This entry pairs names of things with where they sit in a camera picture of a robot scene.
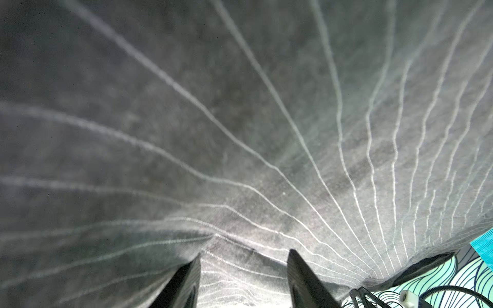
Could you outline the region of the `dark grey pinstriped shirt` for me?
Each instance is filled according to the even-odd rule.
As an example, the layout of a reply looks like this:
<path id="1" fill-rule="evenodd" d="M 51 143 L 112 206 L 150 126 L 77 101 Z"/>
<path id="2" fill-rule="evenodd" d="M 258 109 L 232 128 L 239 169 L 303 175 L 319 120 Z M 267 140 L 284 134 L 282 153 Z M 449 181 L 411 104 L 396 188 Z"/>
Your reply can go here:
<path id="1" fill-rule="evenodd" d="M 492 227 L 491 1 L 2 1 L 1 306 L 336 299 Z"/>

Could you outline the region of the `teal plastic basket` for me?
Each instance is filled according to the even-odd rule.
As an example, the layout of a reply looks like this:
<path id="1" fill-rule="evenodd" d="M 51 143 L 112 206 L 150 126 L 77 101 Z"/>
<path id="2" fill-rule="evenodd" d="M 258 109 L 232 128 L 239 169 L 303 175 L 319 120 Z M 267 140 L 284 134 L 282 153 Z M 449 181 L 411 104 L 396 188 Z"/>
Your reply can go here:
<path id="1" fill-rule="evenodd" d="M 480 237 L 470 242 L 472 248 L 481 257 L 483 262 L 492 269 L 493 266 L 493 229 L 488 230 Z"/>

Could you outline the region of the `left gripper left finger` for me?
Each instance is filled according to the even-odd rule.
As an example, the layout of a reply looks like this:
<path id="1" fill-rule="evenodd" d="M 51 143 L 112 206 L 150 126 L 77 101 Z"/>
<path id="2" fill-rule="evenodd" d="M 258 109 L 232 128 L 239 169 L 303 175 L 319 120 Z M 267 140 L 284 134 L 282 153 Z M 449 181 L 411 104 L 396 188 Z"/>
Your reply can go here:
<path id="1" fill-rule="evenodd" d="M 201 262 L 197 255 L 180 267 L 165 288 L 151 303 L 150 308 L 193 308 L 197 305 L 200 287 Z"/>

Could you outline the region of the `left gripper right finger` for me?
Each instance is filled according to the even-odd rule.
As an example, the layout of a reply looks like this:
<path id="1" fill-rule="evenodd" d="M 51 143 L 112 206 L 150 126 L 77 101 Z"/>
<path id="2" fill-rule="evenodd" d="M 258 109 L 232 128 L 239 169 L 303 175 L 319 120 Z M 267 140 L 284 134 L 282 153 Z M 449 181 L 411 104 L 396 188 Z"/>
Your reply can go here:
<path id="1" fill-rule="evenodd" d="M 292 307 L 341 307 L 294 249 L 291 249 L 288 254 L 287 279 Z"/>

